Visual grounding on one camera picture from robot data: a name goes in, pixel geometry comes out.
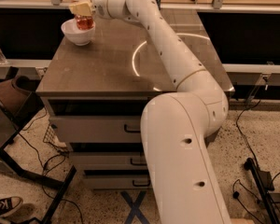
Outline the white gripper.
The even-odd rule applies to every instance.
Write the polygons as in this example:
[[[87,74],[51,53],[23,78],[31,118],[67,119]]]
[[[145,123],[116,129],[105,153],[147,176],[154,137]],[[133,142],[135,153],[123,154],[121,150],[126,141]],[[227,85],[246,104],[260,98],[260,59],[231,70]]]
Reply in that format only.
[[[114,0],[90,0],[94,5],[96,13],[105,19],[114,19]],[[79,1],[69,5],[70,11],[75,15],[91,16],[91,2]]]

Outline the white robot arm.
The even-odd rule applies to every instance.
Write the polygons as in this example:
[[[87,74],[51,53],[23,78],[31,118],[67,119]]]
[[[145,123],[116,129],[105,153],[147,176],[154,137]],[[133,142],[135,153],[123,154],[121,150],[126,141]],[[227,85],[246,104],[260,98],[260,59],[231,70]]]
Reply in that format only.
[[[156,0],[81,0],[75,15],[135,19],[175,89],[148,102],[141,137],[161,224],[231,224],[204,142],[225,121],[224,91],[162,17]]]

